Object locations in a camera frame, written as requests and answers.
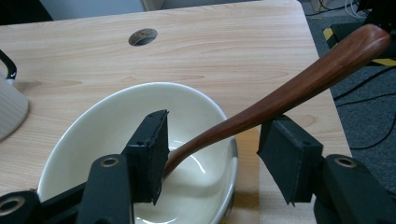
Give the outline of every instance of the gray carpet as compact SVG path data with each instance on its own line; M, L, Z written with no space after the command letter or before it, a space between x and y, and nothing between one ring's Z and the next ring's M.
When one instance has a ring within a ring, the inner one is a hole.
M165 0L163 9L246 1L248 0ZM305 13L312 13L309 1L302 2ZM340 2L334 1L333 4L338 6ZM322 33L324 28L337 23L360 21L350 16L337 16L340 14L343 14L342 10L307 17L319 56L329 50ZM366 66L362 68L333 86L331 88L333 97L351 90L385 68L387 67ZM392 127L396 116L396 95L344 105L394 92L396 92L396 69L374 78L356 91L336 100L335 103L338 105L337 110L353 157L363 162L385 189L396 193L396 130Z

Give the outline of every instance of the cup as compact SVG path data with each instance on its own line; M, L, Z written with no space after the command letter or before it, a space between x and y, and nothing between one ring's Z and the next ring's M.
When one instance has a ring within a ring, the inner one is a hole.
M7 77L0 76L0 141L2 141L23 123L28 111L28 101L12 86L17 74L14 62L2 50L0 50L0 60L7 68Z

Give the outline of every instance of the table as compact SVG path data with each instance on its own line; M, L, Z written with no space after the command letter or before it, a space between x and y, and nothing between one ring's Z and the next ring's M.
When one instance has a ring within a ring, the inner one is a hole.
M134 32L151 43L133 47ZM0 143L0 194L36 188L51 150L88 108L111 93L150 82L191 86L227 116L252 105L318 58L295 0L264 0L91 19L0 27L0 49L17 65L15 87L29 114ZM329 91L287 113L324 145L350 155ZM314 223L312 203L287 206L259 157L259 129L236 136L239 173L223 223Z

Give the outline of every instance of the wooden spoon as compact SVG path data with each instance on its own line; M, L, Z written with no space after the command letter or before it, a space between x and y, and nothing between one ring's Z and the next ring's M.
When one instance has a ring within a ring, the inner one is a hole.
M330 88L379 56L390 41L389 33L383 29L372 24L362 26L298 76L256 104L171 151L164 177L168 177L194 152L283 114Z

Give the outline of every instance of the yellow and black tape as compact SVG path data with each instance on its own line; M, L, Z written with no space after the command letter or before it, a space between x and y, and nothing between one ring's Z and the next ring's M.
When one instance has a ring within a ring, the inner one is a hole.
M326 28L323 30L324 38L326 39L329 48L331 49L338 43L338 39L335 36L332 28ZM374 59L370 65L385 65L385 66L395 66L396 60L394 59Z

